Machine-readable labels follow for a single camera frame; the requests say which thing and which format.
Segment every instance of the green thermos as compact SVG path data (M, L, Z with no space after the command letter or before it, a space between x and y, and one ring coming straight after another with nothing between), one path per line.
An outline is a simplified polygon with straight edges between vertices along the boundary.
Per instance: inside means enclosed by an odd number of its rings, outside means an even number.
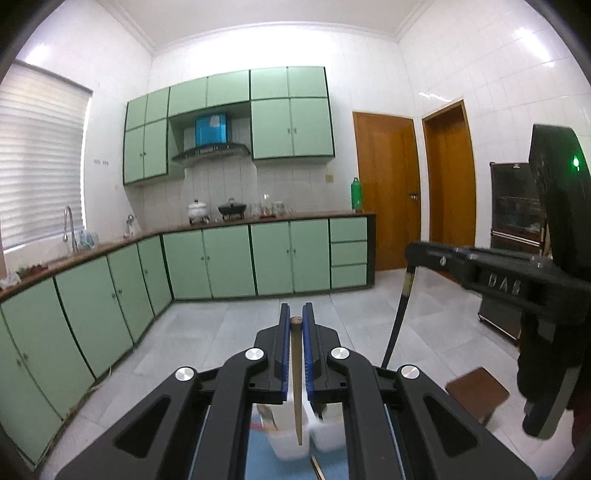
M357 177L351 184L351 208L353 210L363 209L363 191L361 189L361 182Z

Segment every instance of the blue gripper pad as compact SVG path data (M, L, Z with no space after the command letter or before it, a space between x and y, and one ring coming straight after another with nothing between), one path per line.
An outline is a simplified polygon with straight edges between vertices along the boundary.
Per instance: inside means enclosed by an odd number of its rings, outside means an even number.
M287 306L287 321L283 331L283 358L281 361L281 395L287 401L290 374L290 307Z
M304 369L306 370L306 392L308 393L308 400L314 400L314 378L313 378L313 360L312 360L312 344L310 341L310 323L308 319L308 311L306 305L301 310L302 318L302 337L304 342Z

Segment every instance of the sink faucet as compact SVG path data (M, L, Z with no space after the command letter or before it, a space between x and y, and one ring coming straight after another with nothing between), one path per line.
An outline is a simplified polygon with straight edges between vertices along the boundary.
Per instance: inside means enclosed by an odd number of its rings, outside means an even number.
M76 237L74 237L74 219L72 218L72 209L69 205L66 205L64 209L64 242L68 241L68 213L70 214L70 233L72 235L72 254L78 253L78 245L76 245Z

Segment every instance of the window blind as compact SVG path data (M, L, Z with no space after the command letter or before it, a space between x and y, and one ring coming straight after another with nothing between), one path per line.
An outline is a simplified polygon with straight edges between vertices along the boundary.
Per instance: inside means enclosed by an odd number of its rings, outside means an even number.
M89 99L88 90L21 63L0 84L5 249L63 232L66 205L74 227L82 227L80 167Z

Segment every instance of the brown countertop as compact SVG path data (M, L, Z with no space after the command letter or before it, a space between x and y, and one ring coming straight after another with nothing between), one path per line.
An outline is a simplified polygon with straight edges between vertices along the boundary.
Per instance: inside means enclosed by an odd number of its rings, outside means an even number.
M286 215L283 217L267 217L267 218L249 218L244 220L233 220L230 222L210 222L206 225L179 225L175 227L169 228L162 228L153 230L151 232L141 233L139 235L135 235L132 238L124 238L121 239L119 242L111 242L106 244L100 244L97 248L88 250L85 252L81 252L79 254L73 255L71 257L54 260L52 262L48 262L48 269L42 272L36 273L31 275L30 277L25 278L22 282L18 285L14 285L13 287L7 288L6 290L0 291L0 302L4 300L8 300L10 297L16 295L23 290L26 290L29 287L45 280L46 278L50 278L54 275L57 275L60 272L65 270L69 270L70 268L76 267L78 265L82 265L86 262L94 260L95 258L102 257L104 255L110 254L115 250L120 248L126 247L127 245L132 245L140 240L144 240L146 238L151 238L156 235L162 235L164 233L175 233L175 232L186 232L190 230L204 230L208 228L218 228L224 226L233 226L233 225L254 225L257 223L273 223L273 222L288 222L290 220L314 220L314 219L322 219L322 218L352 218L352 217L364 217L364 216L372 216L375 215L373 212L354 212L352 210L337 210L332 212L312 212L312 213L292 213L290 215Z

